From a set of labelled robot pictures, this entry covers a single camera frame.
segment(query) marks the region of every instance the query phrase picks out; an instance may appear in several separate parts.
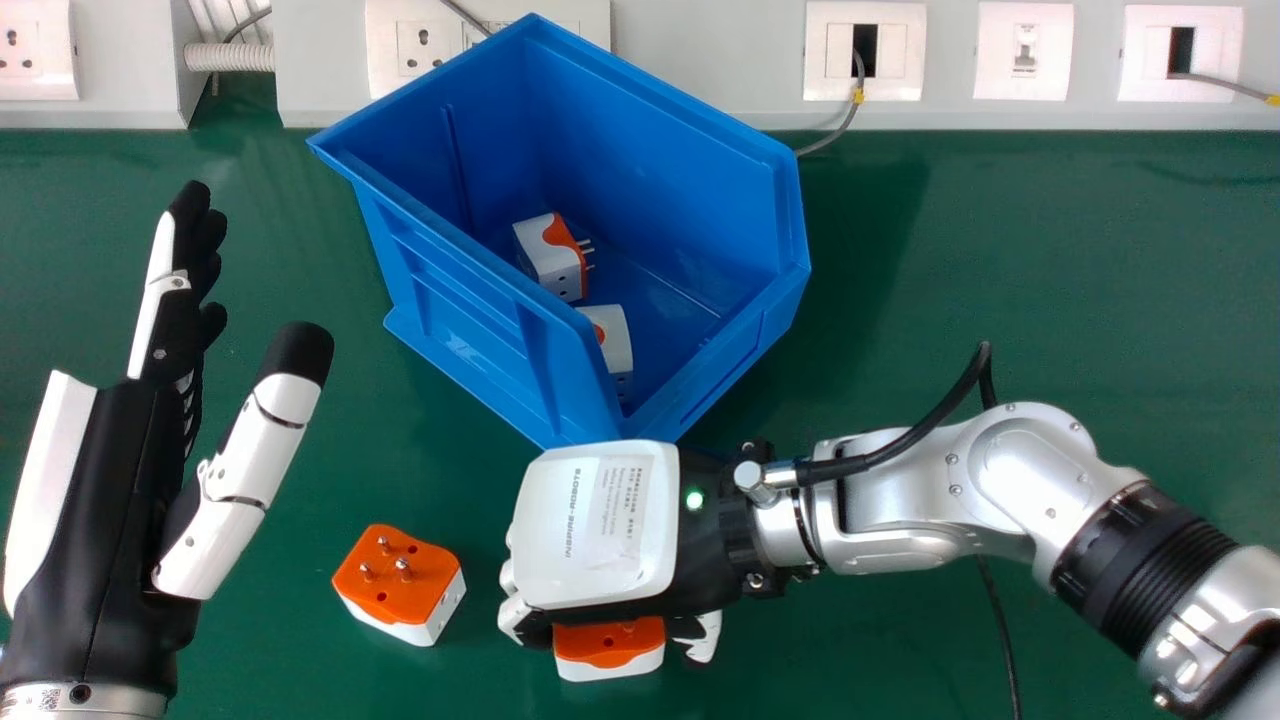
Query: blue plastic bin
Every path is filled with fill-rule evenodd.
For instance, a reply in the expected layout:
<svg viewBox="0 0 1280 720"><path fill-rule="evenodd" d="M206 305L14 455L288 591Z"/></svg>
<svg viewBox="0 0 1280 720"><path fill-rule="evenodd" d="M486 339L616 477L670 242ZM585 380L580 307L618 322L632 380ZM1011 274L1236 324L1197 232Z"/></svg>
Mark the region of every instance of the blue plastic bin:
<svg viewBox="0 0 1280 720"><path fill-rule="evenodd" d="M777 141L530 15L310 140L355 186L387 328L540 447L678 438L791 325L809 278ZM631 401L590 323L525 277L511 224L593 240Z"/></svg>

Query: robotic hand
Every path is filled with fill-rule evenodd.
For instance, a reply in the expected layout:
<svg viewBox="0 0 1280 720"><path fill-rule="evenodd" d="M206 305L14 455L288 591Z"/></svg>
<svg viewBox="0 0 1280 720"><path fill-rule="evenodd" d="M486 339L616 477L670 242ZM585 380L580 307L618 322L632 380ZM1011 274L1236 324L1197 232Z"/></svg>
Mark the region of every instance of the robotic hand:
<svg viewBox="0 0 1280 720"><path fill-rule="evenodd" d="M0 717L164 715L201 601L262 521L311 420L333 338L294 323L183 487L204 355L227 324L220 305L201 307L227 233L209 200L191 182L160 219L127 378L97 389L50 377L5 546Z"/></svg>
<svg viewBox="0 0 1280 720"><path fill-rule="evenodd" d="M987 410L941 427L974 384ZM719 610L742 596L824 569L998 555L1137 660L1158 707L1231 720L1280 707L1280 557L1100 460L1062 410L998 405L986 343L916 425L823 439L812 457L774 461L763 441L727 457L648 441L552 450L530 465L507 539L498 624L525 646L658 616L705 662ZM604 653L566 673L558 651L566 679L636 671Z"/></svg>

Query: green surface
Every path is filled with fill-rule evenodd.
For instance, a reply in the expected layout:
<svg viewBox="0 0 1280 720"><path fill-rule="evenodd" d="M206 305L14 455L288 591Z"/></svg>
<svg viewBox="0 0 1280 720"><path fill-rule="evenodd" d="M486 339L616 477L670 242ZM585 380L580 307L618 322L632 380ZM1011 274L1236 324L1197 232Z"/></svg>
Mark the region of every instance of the green surface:
<svg viewBox="0 0 1280 720"><path fill-rule="evenodd" d="M348 186L278 128L269 94L224 82L188 133L0 133L5 514L49 370L122 373L151 232L186 179L232 228L200 448L276 325L338 341L279 502L182 656L173 717L1007 716L972 561L739 603L698 673L668 656L652 676L570 685L512 644L497 575L535 448L381 329ZM800 315L691 442L764 434L800 454L909 423L991 338L1004 398L1069 409L1106 459L1280 546L1280 136L855 132L801 173L815 270ZM356 624L329 588L374 521L462 559L470 594L434 650ZM1027 569L995 571L1028 719L1158 716L1128 659Z"/></svg>

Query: white flexible hose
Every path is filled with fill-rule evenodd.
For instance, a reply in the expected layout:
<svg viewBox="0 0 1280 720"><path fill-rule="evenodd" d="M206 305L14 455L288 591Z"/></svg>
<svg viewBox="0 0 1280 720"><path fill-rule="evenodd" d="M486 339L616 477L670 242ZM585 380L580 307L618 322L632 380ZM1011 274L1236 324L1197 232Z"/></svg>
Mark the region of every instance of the white flexible hose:
<svg viewBox="0 0 1280 720"><path fill-rule="evenodd" d="M187 69L196 73L274 73L275 47L247 42L192 42L183 49Z"/></svg>

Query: orange and white plug adapter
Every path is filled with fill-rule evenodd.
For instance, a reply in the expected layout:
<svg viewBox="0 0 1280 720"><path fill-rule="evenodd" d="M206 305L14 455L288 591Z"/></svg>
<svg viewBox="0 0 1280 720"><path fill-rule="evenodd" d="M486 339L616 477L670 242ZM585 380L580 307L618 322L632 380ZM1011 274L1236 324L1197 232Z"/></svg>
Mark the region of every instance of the orange and white plug adapter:
<svg viewBox="0 0 1280 720"><path fill-rule="evenodd" d="M458 559L390 525L370 525L333 575L347 610L410 644L440 638L467 593Z"/></svg>
<svg viewBox="0 0 1280 720"><path fill-rule="evenodd" d="M630 400L631 373L635 359L631 355L631 331L627 329L627 315L621 305L588 305L577 309L591 320L595 341L604 354L604 368L613 375L618 402Z"/></svg>
<svg viewBox="0 0 1280 720"><path fill-rule="evenodd" d="M564 302L586 297L586 256L590 240L579 241L559 213L548 213L511 225L516 231L520 266Z"/></svg>
<svg viewBox="0 0 1280 720"><path fill-rule="evenodd" d="M662 618L602 625L553 625L556 671L571 683L644 675L662 667L667 629Z"/></svg>

